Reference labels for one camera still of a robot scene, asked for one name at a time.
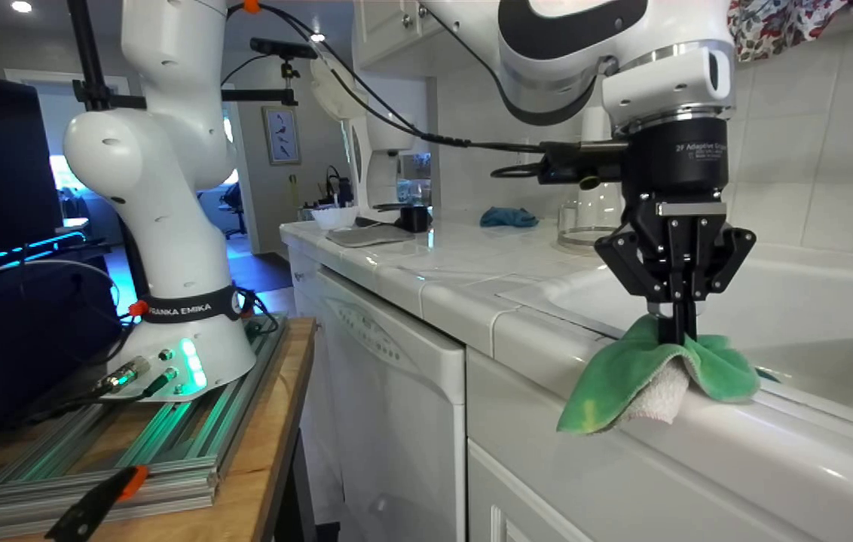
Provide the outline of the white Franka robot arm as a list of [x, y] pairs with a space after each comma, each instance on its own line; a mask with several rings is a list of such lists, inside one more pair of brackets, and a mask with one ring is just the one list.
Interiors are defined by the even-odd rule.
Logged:
[[[728, 290], [751, 236], [728, 224], [730, 0], [423, 0], [486, 65], [522, 125], [593, 105], [597, 142], [543, 145], [547, 185], [607, 176], [625, 216], [597, 243], [620, 286], [661, 306], [654, 336], [691, 342], [693, 306]], [[232, 170], [224, 42], [232, 0], [125, 0], [121, 48], [138, 105], [81, 113], [66, 162], [143, 254], [144, 312], [109, 363], [112, 401], [192, 401], [253, 368], [224, 238], [197, 192]]]

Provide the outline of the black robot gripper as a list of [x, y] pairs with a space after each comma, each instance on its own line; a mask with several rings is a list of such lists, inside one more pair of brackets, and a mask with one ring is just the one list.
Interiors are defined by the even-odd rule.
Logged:
[[697, 301], [723, 293], [754, 247], [751, 228], [728, 224], [728, 181], [728, 125], [717, 117], [658, 125], [626, 140], [626, 209], [597, 254], [630, 296], [650, 301], [661, 342], [674, 342], [674, 327], [697, 340]]

